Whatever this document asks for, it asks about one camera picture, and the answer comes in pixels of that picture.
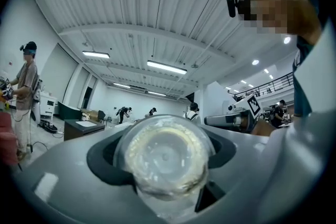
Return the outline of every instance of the recessed light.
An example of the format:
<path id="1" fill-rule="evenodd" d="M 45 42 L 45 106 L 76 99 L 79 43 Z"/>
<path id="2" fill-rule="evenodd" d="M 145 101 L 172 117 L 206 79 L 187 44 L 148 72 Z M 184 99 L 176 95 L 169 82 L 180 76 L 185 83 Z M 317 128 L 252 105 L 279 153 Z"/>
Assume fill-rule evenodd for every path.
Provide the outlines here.
<path id="1" fill-rule="evenodd" d="M 83 54 L 86 56 L 94 56 L 94 57 L 100 57 L 100 58 L 110 58 L 109 54 L 106 54 L 105 52 L 95 52 L 95 51 L 83 51 Z"/>
<path id="2" fill-rule="evenodd" d="M 290 42 L 291 38 L 290 37 L 285 37 L 283 39 L 283 43 L 288 44 Z"/>
<path id="3" fill-rule="evenodd" d="M 161 94 L 161 93 L 157 93 L 157 92 L 148 92 L 148 93 L 151 93 L 151 94 L 156 94 L 156 95 L 160 95 L 160 96 L 166 96 L 165 94 Z"/>
<path id="4" fill-rule="evenodd" d="M 120 86 L 120 87 L 125 87 L 125 88 L 130 88 L 129 86 L 126 86 L 126 85 L 122 85 L 122 84 L 119 84 L 119 83 L 113 83 L 114 85 L 117 85 L 117 86 Z"/>
<path id="5" fill-rule="evenodd" d="M 172 71 L 172 72 L 175 72 L 175 73 L 179 73 L 179 74 L 182 74 L 182 75 L 187 73 L 187 70 L 185 70 L 185 69 L 170 66 L 170 65 L 165 65 L 164 63 L 159 63 L 159 62 L 154 62 L 154 61 L 149 61 L 148 60 L 147 65 L 150 66 L 150 67 L 156 67 L 156 68 Z"/>

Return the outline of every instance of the corrugated metal ceiling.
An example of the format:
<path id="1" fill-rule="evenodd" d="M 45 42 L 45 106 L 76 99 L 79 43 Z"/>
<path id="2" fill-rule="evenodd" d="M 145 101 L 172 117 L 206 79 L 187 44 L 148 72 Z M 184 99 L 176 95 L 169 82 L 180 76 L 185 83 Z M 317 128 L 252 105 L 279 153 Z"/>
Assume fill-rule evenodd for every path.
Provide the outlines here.
<path id="1" fill-rule="evenodd" d="M 195 82 L 202 83 L 213 73 L 234 70 L 248 55 L 279 40 L 275 35 L 253 33 L 237 19 L 230 19 L 225 0 L 36 1 L 67 46 L 88 61 L 89 67 L 103 79 L 112 76 L 114 81 L 133 81 L 152 86 L 160 93 L 172 89 L 170 93 L 174 92 L 174 96 L 190 93 L 195 89 Z M 143 26 L 145 31 L 129 26 L 119 30 L 116 25 Z M 167 38 L 157 29 L 174 35 Z M 209 49 L 199 57 L 210 42 Z M 107 63 L 121 69 L 100 66 L 101 61 L 92 62 L 82 55 L 83 50 L 91 49 L 109 53 L 111 58 Z M 167 80 L 164 75 L 172 74 L 148 67 L 147 60 L 187 69 L 184 83 Z M 196 60 L 199 68 L 192 69 Z M 138 73 L 125 71 L 123 67 L 132 67 Z"/>

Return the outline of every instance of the gray t-shirt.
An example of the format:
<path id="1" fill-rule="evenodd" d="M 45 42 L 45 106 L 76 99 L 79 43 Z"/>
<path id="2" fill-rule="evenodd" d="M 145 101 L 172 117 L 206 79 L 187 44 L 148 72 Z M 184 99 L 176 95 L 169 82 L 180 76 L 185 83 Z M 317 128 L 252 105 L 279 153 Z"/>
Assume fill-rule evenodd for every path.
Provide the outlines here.
<path id="1" fill-rule="evenodd" d="M 29 110 L 32 105 L 33 93 L 32 86 L 37 79 L 37 67 L 35 62 L 32 61 L 28 66 L 25 63 L 20 69 L 19 73 L 16 75 L 19 80 L 17 88 L 22 88 L 23 86 L 29 87 L 30 91 L 26 94 L 20 94 L 16 97 L 16 109 L 17 110 Z"/>

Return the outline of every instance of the floor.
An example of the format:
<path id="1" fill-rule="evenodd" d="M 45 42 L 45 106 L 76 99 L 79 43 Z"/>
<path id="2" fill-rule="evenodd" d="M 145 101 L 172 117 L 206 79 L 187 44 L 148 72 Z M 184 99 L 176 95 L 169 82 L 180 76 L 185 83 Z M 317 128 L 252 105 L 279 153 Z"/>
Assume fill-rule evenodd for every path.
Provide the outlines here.
<path id="1" fill-rule="evenodd" d="M 15 110 L 7 111 L 11 114 L 12 118 L 12 127 L 14 130 L 15 121 L 13 119 L 13 115 L 15 115 Z M 43 118 L 43 120 L 50 121 L 50 117 Z M 53 117 L 53 125 L 57 127 L 59 132 L 64 131 L 64 121 L 54 115 Z M 113 127 L 115 124 L 107 123 L 107 127 Z M 44 130 L 41 127 L 38 127 L 33 119 L 30 119 L 30 133 L 31 133 L 31 142 L 33 145 L 33 152 L 27 154 L 25 159 L 20 162 L 22 169 L 29 166 L 33 161 L 35 161 L 38 157 L 42 156 L 46 151 L 46 147 L 48 150 L 53 146 L 62 143 L 64 141 L 62 134 L 51 134 Z M 19 173 L 20 170 L 18 167 L 14 167 L 14 172 Z"/>

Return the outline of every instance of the person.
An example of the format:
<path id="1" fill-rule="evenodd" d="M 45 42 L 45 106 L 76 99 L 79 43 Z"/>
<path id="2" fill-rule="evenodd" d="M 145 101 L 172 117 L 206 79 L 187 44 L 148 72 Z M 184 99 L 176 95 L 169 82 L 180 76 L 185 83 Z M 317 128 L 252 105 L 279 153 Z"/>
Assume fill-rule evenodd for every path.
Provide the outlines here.
<path id="1" fill-rule="evenodd" d="M 237 9 L 243 20 L 273 28 L 278 34 L 298 36 L 299 50 L 292 66 L 293 72 L 317 43 L 326 22 L 326 16 L 319 12 L 318 0 L 239 0 Z M 311 112 L 309 102 L 295 76 L 293 83 L 295 117 L 305 117 Z M 266 122 L 258 121 L 255 132 L 269 135 L 270 130 L 274 128 L 267 126 Z"/>
<path id="2" fill-rule="evenodd" d="M 35 65 L 35 55 L 37 46 L 31 41 L 26 44 L 23 49 L 24 65 L 20 69 L 16 78 L 9 83 L 17 85 L 17 89 L 13 91 L 16 95 L 16 113 L 14 116 L 15 125 L 14 132 L 18 138 L 18 160 L 21 161 L 27 154 L 27 147 L 30 149 L 29 135 L 29 118 L 30 108 L 33 101 L 32 86 L 38 77 L 37 67 Z"/>
<path id="3" fill-rule="evenodd" d="M 273 120 L 271 121 L 271 123 L 275 128 L 279 128 L 279 126 L 282 124 L 282 121 L 284 120 L 283 110 L 282 110 L 284 105 L 285 105 L 285 101 L 280 100 L 279 104 L 277 105 L 277 107 L 272 112 L 274 117 L 273 117 Z"/>
<path id="4" fill-rule="evenodd" d="M 184 113 L 182 117 L 191 120 L 195 124 L 201 124 L 201 118 L 197 114 L 198 110 L 198 104 L 193 102 L 190 104 L 190 111 Z"/>
<path id="5" fill-rule="evenodd" d="M 123 108 L 123 109 L 120 110 L 120 112 L 119 112 L 119 118 L 120 118 L 119 124 L 121 124 L 122 121 L 124 120 L 124 115 L 128 118 L 130 117 L 130 114 L 129 114 L 130 111 L 132 111 L 132 108 Z"/>
<path id="6" fill-rule="evenodd" d="M 152 108 L 148 114 L 145 115 L 145 117 L 148 117 L 148 116 L 153 116 L 154 112 L 156 112 L 156 108 Z"/>

